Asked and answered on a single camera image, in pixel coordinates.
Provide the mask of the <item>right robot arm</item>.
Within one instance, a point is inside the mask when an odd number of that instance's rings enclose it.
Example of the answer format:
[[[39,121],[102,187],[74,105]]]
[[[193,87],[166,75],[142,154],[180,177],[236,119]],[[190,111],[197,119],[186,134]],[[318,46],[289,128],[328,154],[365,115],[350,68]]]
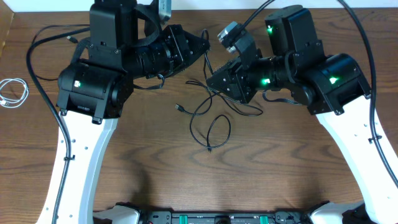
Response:
[[[208,87],[240,103],[254,95],[287,89],[338,145],[363,201],[324,202],[305,212],[302,223],[396,223],[397,155],[376,112],[376,77],[367,79],[348,54],[326,55],[312,15],[287,6],[265,19],[273,56],[263,57],[245,24],[232,22],[220,43],[238,56],[206,79]]]

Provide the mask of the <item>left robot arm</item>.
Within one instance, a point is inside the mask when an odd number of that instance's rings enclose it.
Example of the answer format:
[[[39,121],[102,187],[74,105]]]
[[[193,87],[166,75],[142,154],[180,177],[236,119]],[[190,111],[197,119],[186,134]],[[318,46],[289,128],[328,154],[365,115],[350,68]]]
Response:
[[[104,153],[137,88],[137,78],[162,81],[195,63],[210,43],[170,25],[170,1],[95,1],[90,36],[79,41],[58,78],[50,105],[59,125],[56,158],[39,223],[93,223],[121,218],[95,213],[93,202]]]

